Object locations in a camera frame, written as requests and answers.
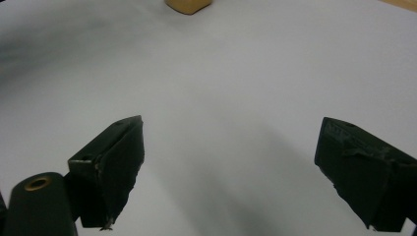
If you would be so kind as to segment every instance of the small wooden block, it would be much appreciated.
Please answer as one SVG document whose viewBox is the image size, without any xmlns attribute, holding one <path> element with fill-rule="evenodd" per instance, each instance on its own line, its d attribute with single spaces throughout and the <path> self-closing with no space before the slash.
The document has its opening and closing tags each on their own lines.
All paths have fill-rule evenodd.
<svg viewBox="0 0 417 236">
<path fill-rule="evenodd" d="M 193 15 L 210 5 L 212 0 L 165 0 L 165 3 L 177 12 Z"/>
<path fill-rule="evenodd" d="M 417 12 L 417 0 L 381 0 L 394 6 Z"/>
</svg>

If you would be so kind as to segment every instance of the white surface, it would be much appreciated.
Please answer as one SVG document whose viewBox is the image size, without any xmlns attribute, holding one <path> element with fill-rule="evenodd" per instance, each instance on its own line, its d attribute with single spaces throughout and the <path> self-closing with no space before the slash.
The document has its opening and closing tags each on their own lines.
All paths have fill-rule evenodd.
<svg viewBox="0 0 417 236">
<path fill-rule="evenodd" d="M 162 0 L 0 6 L 6 201 L 140 114 L 127 207 L 112 232 L 80 235 L 390 235 L 367 230 L 313 159 L 324 116 L 417 156 L 417 14 L 363 0 L 216 0 L 191 17 Z"/>
</svg>

